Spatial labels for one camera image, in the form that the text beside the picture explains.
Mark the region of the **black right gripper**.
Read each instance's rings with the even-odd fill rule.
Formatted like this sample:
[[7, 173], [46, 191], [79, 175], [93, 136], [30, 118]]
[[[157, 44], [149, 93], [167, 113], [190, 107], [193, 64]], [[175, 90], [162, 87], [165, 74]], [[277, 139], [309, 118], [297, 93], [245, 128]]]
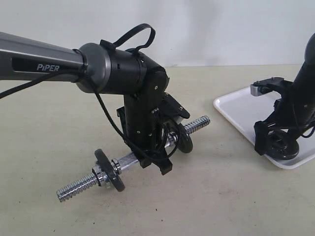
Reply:
[[278, 94], [281, 97], [274, 102], [273, 112], [254, 124], [254, 149], [259, 155], [267, 153], [269, 136], [277, 130], [286, 129], [289, 138], [309, 138], [315, 133], [315, 100], [303, 97], [290, 81], [283, 81]]

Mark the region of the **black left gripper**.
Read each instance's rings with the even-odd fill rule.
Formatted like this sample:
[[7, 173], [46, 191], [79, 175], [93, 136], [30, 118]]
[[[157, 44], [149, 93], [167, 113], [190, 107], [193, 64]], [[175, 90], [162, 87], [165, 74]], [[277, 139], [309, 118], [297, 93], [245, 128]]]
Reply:
[[143, 87], [135, 95], [124, 95], [126, 136], [138, 147], [131, 150], [142, 167], [157, 165], [162, 175], [173, 168], [166, 149], [166, 130], [162, 124], [159, 108], [168, 85], [164, 71], [148, 73]]

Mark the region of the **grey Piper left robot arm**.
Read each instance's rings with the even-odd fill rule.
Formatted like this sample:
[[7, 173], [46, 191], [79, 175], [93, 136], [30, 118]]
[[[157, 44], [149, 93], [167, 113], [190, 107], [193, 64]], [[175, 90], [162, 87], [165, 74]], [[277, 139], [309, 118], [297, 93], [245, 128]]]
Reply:
[[142, 167], [155, 164], [162, 174], [172, 163], [162, 142], [168, 121], [162, 105], [169, 78], [165, 69], [141, 52], [148, 41], [128, 50], [119, 47], [136, 35], [131, 30], [116, 42], [87, 43], [78, 49], [0, 34], [0, 78], [21, 80], [22, 89], [43, 81], [75, 83], [85, 93], [117, 94], [124, 105], [117, 110], [123, 137], [135, 151]]

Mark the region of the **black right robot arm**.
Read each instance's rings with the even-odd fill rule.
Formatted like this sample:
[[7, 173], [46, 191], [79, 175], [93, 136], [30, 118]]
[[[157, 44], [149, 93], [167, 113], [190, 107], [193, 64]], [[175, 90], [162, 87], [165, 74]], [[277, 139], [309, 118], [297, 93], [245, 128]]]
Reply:
[[291, 160], [299, 153], [298, 138], [315, 133], [315, 37], [311, 36], [304, 52], [304, 62], [294, 81], [272, 77], [250, 85], [252, 96], [272, 91], [280, 94], [273, 112], [254, 124], [254, 149], [260, 155]]

